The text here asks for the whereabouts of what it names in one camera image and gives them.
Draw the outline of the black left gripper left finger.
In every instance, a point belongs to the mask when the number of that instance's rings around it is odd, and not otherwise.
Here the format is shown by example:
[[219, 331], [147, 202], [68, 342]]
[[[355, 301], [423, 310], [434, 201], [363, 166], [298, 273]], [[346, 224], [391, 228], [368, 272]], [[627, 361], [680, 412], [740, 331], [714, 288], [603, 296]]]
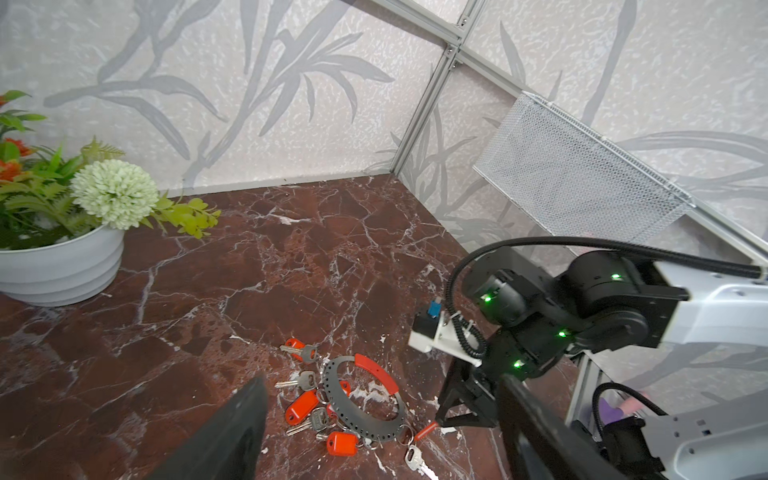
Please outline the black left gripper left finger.
[[268, 393], [255, 377], [156, 467], [150, 479], [253, 479], [262, 449]]

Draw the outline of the red tag silver key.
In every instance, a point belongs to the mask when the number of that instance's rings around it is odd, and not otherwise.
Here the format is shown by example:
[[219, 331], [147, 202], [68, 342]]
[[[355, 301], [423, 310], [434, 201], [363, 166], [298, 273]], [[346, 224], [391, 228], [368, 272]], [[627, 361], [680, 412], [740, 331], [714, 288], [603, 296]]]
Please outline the red tag silver key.
[[413, 440], [409, 444], [404, 456], [405, 465], [409, 470], [423, 476], [425, 479], [430, 480], [438, 480], [439, 477], [428, 465], [426, 457], [424, 456], [424, 448], [426, 447], [425, 439], [431, 433], [433, 433], [437, 427], [438, 423], [436, 421], [432, 421], [426, 427], [418, 431], [414, 435]]

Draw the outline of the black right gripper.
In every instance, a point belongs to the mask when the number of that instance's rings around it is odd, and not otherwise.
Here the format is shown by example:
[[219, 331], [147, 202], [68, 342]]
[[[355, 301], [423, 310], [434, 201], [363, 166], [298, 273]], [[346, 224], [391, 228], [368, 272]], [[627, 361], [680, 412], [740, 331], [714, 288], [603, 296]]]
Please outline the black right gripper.
[[438, 404], [435, 421], [440, 427], [498, 426], [496, 384], [464, 360], [451, 362]]

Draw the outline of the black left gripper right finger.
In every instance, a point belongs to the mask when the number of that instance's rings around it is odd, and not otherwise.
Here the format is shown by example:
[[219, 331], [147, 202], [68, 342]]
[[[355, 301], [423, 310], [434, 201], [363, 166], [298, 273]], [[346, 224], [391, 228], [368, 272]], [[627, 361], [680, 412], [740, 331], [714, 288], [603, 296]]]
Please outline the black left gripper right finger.
[[498, 422], [514, 479], [622, 479], [515, 377], [496, 391]]

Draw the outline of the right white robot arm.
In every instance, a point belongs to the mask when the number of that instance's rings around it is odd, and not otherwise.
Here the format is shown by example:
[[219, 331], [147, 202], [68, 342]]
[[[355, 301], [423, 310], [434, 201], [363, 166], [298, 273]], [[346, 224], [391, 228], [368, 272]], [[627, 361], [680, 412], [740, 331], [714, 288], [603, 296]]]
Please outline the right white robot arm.
[[643, 417], [570, 427], [523, 384], [572, 352], [661, 343], [767, 342], [767, 275], [754, 265], [624, 242], [556, 236], [581, 246], [553, 276], [510, 239], [475, 250], [450, 274], [440, 308], [420, 314], [433, 348], [453, 357], [438, 397], [443, 427], [499, 428], [517, 479], [763, 479], [767, 396], [758, 392], [672, 414], [642, 398]]

